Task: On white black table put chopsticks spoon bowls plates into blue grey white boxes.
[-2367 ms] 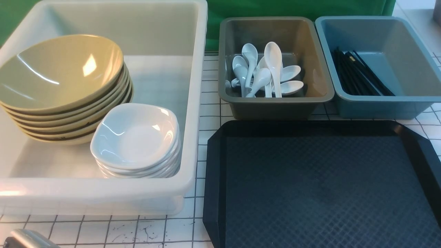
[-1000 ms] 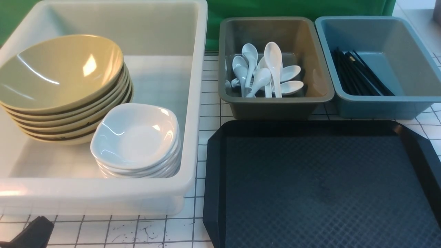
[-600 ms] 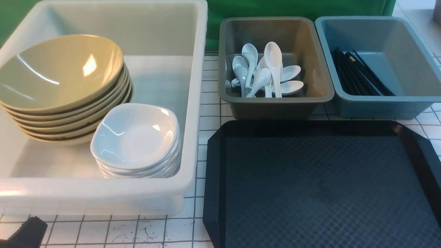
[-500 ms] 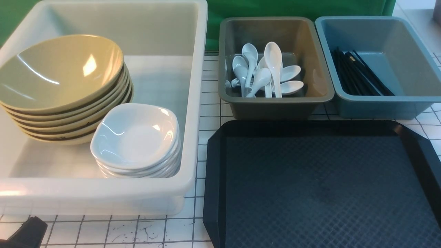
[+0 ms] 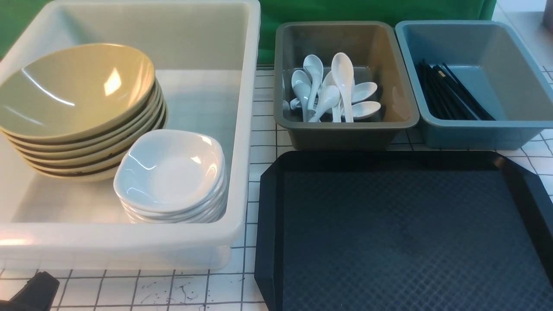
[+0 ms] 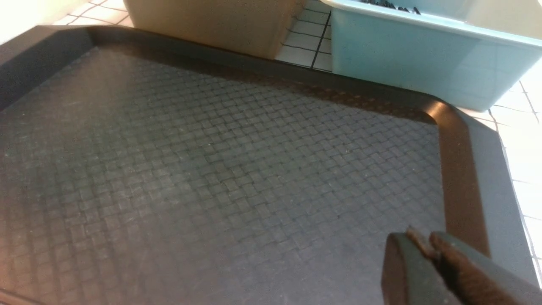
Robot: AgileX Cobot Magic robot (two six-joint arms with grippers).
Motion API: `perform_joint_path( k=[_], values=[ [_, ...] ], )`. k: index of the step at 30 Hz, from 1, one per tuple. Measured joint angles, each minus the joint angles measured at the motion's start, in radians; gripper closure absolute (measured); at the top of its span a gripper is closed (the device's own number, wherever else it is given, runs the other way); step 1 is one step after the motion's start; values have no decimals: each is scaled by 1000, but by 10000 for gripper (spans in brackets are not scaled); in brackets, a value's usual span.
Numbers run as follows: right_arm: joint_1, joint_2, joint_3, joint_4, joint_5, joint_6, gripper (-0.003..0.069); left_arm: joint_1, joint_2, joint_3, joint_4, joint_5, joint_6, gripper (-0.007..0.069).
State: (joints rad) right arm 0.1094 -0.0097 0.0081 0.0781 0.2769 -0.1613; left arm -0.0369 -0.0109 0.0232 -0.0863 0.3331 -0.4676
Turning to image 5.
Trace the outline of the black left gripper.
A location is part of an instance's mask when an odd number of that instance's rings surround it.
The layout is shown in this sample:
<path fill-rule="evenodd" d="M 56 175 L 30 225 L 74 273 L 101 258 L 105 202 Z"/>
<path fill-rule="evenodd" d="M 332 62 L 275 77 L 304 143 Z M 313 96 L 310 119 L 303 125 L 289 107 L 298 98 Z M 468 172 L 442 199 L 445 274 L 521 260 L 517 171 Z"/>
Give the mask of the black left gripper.
<path fill-rule="evenodd" d="M 10 300 L 1 300 L 2 311 L 49 311 L 60 281 L 47 272 L 39 272 Z"/>

